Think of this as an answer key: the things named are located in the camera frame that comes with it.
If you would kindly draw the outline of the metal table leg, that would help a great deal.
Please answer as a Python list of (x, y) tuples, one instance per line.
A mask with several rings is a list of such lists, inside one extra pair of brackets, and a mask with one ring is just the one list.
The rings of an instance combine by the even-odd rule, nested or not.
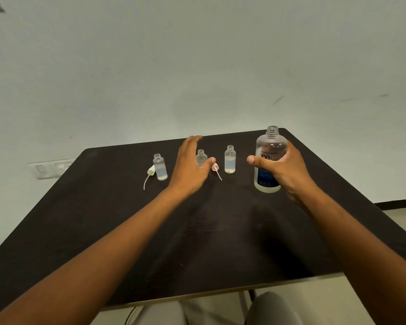
[(255, 290), (245, 290), (238, 292), (239, 302), (241, 306), (241, 310), (243, 314), (247, 314), (249, 308), (251, 307), (252, 303), (256, 298)]

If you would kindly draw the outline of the black skirting board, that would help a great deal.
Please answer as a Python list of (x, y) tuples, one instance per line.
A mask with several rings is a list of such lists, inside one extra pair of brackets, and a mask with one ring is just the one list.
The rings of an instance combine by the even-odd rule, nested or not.
[(375, 203), (374, 205), (377, 206), (382, 211), (403, 209), (403, 208), (406, 208), (406, 199), (387, 201), (387, 202), (378, 202), (378, 203)]

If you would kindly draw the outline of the large clear bottle blue label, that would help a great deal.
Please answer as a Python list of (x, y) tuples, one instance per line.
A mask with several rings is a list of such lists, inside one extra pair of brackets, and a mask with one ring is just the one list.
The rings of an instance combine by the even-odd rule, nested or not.
[[(278, 161), (287, 152), (287, 139), (279, 134), (277, 126), (269, 126), (266, 133), (256, 141), (255, 155), (271, 161)], [(261, 192), (275, 193), (281, 186), (267, 170), (254, 168), (254, 186)]]

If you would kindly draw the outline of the white spray pump cap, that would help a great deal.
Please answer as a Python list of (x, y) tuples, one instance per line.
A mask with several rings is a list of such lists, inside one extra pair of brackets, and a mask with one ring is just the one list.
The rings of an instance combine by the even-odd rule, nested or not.
[(152, 165), (152, 166), (147, 170), (147, 177), (146, 177), (146, 179), (145, 179), (145, 181), (144, 181), (144, 184), (143, 184), (143, 190), (145, 190), (147, 180), (148, 180), (151, 176), (153, 176), (155, 173), (156, 173), (155, 165)]

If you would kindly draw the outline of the person's left forearm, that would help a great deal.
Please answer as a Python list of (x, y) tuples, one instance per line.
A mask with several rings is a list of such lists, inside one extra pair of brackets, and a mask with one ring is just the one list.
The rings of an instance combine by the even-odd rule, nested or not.
[(190, 195), (173, 185), (0, 311), (0, 325), (90, 325), (168, 216)]

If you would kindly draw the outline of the person's right leg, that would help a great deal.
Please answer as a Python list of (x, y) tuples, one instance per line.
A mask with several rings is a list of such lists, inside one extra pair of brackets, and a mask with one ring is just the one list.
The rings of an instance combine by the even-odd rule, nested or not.
[(281, 295), (267, 291), (255, 297), (244, 325), (303, 325), (303, 322)]

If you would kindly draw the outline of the person's right hand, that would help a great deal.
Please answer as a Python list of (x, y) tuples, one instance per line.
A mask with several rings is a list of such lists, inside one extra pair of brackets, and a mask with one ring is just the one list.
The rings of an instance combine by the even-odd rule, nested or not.
[(287, 141), (286, 154), (276, 161), (276, 172), (271, 174), (289, 198), (301, 207), (325, 200), (324, 192), (310, 177), (300, 151), (290, 141)]

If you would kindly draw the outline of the person's right forearm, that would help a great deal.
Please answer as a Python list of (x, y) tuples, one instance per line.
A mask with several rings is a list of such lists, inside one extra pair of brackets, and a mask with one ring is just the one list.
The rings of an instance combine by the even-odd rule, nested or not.
[(376, 325), (406, 325), (406, 260), (313, 182), (289, 197), (308, 213)]

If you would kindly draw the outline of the white wall switch plate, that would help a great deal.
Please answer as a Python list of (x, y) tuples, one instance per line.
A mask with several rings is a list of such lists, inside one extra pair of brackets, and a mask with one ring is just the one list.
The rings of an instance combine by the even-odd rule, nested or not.
[(58, 179), (74, 163), (75, 158), (27, 163), (27, 168), (37, 180)]

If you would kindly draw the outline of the person's left hand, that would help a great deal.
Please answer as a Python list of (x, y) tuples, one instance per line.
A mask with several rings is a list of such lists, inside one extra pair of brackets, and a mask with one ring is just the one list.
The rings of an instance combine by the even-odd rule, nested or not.
[(202, 136), (189, 136), (179, 147), (177, 160), (167, 191), (172, 200), (182, 202), (197, 192), (206, 179), (200, 179), (196, 162), (198, 142)]

